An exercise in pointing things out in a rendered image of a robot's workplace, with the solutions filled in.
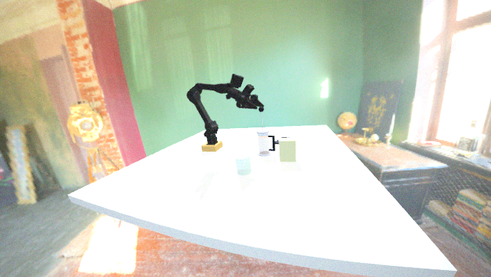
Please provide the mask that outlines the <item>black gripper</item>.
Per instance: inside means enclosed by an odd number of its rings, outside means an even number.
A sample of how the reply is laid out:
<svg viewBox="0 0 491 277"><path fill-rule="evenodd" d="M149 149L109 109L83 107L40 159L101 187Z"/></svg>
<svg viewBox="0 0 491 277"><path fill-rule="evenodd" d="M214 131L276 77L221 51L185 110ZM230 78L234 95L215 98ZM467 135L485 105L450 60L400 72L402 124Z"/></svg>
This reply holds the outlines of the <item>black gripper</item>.
<svg viewBox="0 0 491 277"><path fill-rule="evenodd" d="M244 109L257 109L258 106L264 107L264 105L258 100L258 95L250 95L242 96L240 94L242 91L237 91L234 99L236 101L236 106Z"/></svg>

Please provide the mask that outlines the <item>french press coffee maker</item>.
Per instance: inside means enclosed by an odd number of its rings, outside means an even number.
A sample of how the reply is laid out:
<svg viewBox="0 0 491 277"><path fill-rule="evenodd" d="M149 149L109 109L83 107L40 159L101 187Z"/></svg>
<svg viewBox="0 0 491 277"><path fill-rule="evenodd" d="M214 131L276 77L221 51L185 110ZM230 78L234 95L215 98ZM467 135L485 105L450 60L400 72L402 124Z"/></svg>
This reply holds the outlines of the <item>french press coffee maker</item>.
<svg viewBox="0 0 491 277"><path fill-rule="evenodd" d="M273 152L276 151L275 150L275 136L269 135L269 130L263 129L262 111L264 111L264 108L262 106L259 107L259 111L261 112L262 130L257 131L258 148L259 148L258 155L262 156L262 157L266 157L266 156L271 155L271 151L273 151ZM273 149L270 149L269 137L272 137Z"/></svg>

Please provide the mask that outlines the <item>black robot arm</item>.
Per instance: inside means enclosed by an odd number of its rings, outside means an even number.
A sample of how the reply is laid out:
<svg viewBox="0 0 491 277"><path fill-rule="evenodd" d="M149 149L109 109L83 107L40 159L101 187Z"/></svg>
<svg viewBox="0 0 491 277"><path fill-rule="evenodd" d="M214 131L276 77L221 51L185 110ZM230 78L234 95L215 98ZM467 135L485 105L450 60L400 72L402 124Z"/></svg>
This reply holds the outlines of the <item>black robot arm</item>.
<svg viewBox="0 0 491 277"><path fill-rule="evenodd" d="M214 90L217 93L220 94L226 94L226 100L230 100L230 98L234 99L234 96L236 94L237 90L236 88L240 88L241 84L243 82L244 77L232 74L231 81L226 84L203 84L203 83L196 83L194 87L192 87L186 94L187 98L195 105L195 108L198 110L198 113L201 115L203 121L205 122L205 133L204 137L206 137L207 144L206 145L215 145L217 144L217 131L218 131L218 125L216 121L211 120L209 117L209 114L207 113L207 110L204 108L203 104L201 103L201 97L200 93L202 90ZM243 89L240 94L243 96L250 95L251 92L254 90L254 86L251 84L246 85L246 87Z"/></svg>

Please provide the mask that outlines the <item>pale mint cylinder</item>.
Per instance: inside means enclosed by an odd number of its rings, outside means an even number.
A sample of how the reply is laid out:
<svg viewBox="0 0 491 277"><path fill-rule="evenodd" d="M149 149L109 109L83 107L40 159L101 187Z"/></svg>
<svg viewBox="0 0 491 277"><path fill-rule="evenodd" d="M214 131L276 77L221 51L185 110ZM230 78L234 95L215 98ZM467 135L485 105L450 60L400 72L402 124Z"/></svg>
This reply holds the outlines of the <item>pale mint cylinder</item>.
<svg viewBox="0 0 491 277"><path fill-rule="evenodd" d="M250 167L250 155L243 153L235 156L237 174L240 176L246 176L251 174Z"/></svg>

